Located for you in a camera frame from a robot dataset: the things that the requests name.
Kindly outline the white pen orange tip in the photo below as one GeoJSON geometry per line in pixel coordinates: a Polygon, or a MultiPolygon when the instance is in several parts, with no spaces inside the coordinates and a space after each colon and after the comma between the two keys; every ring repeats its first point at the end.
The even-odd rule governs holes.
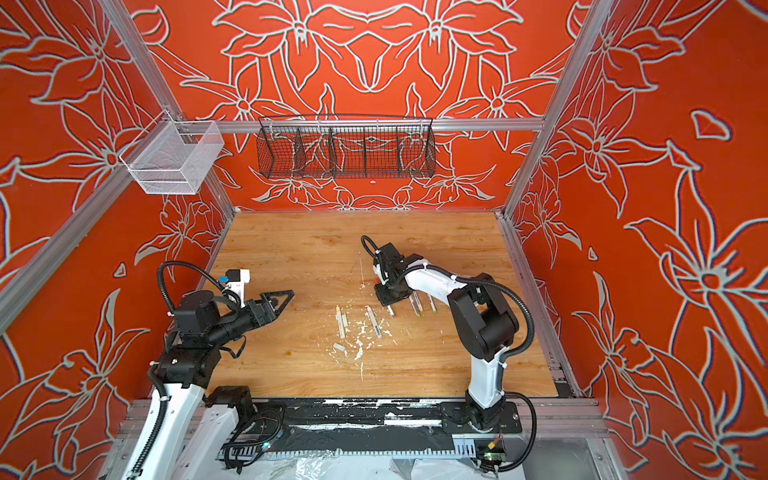
{"type": "Polygon", "coordinates": [[[336,308],[335,308],[335,318],[336,318],[337,325],[338,325],[339,337],[341,339],[344,339],[345,336],[346,336],[346,322],[345,322],[344,315],[343,315],[339,305],[337,305],[336,308]]]}

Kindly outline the white pen pink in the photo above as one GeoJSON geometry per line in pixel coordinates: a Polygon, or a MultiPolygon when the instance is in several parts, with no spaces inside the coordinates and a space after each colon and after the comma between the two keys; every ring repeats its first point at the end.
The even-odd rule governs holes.
{"type": "Polygon", "coordinates": [[[376,319],[376,316],[375,316],[375,314],[373,312],[373,309],[369,305],[366,305],[365,308],[366,308],[366,314],[368,316],[368,319],[371,322],[371,325],[372,325],[372,328],[374,330],[374,333],[375,333],[376,337],[379,338],[379,339],[382,338],[382,331],[381,331],[381,328],[380,328],[380,326],[379,326],[379,324],[377,322],[377,319],[376,319]]]}

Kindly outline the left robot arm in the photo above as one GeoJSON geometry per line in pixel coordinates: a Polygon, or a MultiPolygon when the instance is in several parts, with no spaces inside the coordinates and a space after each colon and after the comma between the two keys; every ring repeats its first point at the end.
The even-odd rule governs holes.
{"type": "Polygon", "coordinates": [[[270,421],[275,428],[263,429],[257,444],[280,433],[280,411],[257,408],[248,387],[209,384],[228,343],[275,322],[294,296],[265,292],[238,305],[231,292],[199,290],[181,300],[173,310],[179,340],[150,366],[151,405],[123,478],[200,479],[218,465],[242,469],[236,452],[248,444],[239,436],[270,421]]]}

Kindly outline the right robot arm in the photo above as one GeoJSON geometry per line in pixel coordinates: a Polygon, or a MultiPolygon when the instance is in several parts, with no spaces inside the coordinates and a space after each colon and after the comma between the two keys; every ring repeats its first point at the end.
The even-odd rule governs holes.
{"type": "Polygon", "coordinates": [[[465,413],[457,421],[479,431],[494,428],[505,406],[502,357],[511,352],[520,328],[505,298],[507,288],[487,274],[460,276],[419,255],[406,257],[391,243],[377,246],[367,236],[361,243],[372,258],[378,278],[374,290],[383,307],[417,292],[449,307],[458,338],[471,357],[465,413]]]}

